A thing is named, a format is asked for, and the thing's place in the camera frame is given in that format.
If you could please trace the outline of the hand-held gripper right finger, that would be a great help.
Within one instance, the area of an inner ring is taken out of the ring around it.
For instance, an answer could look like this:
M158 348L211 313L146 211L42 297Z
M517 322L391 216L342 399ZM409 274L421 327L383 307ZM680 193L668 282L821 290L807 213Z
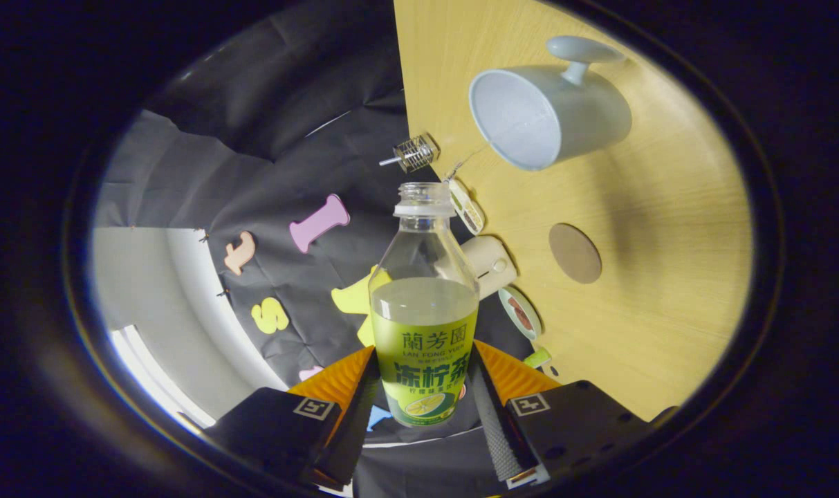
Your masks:
M592 382L560 384L478 340L468 376L496 476L511 490L591 474L649 433Z

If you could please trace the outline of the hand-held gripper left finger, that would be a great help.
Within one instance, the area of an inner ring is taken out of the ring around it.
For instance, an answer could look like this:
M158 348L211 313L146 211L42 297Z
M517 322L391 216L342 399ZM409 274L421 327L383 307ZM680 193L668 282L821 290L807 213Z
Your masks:
M276 478L343 488L365 444L378 385L377 350L365 347L287 391L257 389L203 432Z

